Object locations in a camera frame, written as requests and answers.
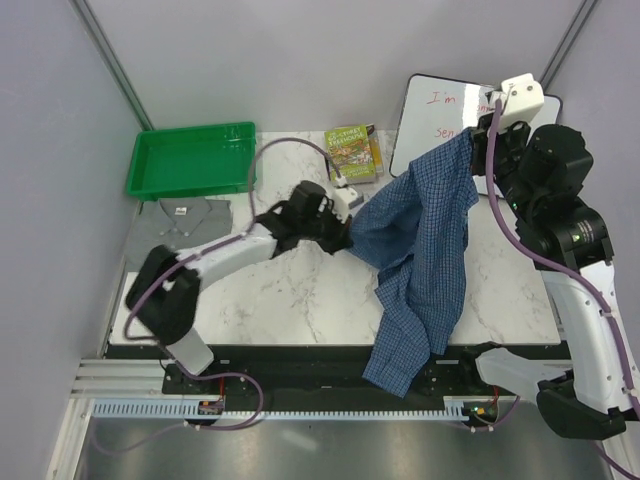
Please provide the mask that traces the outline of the blue plaid long sleeve shirt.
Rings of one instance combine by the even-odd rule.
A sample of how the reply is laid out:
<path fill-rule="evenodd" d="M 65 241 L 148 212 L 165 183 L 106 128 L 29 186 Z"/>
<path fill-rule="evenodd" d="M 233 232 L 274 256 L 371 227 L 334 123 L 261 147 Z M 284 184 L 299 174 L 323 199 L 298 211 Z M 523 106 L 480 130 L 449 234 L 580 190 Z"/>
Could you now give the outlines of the blue plaid long sleeve shirt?
<path fill-rule="evenodd" d="M 403 398 L 445 352 L 464 308 L 468 214 L 478 201 L 471 131 L 410 162 L 358 211 L 351 253 L 378 271 L 383 308 L 363 377 Z"/>

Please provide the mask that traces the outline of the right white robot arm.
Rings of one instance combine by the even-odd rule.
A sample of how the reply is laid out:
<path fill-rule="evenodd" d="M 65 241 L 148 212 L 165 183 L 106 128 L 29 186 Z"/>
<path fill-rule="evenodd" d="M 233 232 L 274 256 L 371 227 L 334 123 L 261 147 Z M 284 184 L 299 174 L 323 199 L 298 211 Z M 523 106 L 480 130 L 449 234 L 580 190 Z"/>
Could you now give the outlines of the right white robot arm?
<path fill-rule="evenodd" d="M 607 226 L 579 196 L 593 157 L 570 127 L 517 121 L 494 134 L 490 122 L 484 115 L 472 131 L 472 170 L 486 180 L 502 233 L 540 273 L 571 366 L 547 367 L 488 342 L 470 350 L 459 384 L 534 403 L 563 438 L 622 434 L 639 418 L 639 368 L 619 318 Z"/>

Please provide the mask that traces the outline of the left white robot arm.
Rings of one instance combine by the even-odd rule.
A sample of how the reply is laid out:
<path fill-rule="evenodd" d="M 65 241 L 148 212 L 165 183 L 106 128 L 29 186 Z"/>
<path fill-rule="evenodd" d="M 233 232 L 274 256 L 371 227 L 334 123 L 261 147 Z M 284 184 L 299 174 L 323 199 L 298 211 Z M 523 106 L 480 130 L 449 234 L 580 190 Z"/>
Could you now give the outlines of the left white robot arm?
<path fill-rule="evenodd" d="M 185 369 L 185 382 L 208 393 L 219 382 L 214 354 L 195 328 L 198 298 L 214 283 L 312 241 L 334 254 L 352 246 L 351 210 L 362 195 L 351 186 L 326 191 L 300 182 L 287 200 L 255 216 L 246 230 L 182 251 L 160 245 L 147 255 L 125 305 L 151 339 Z"/>

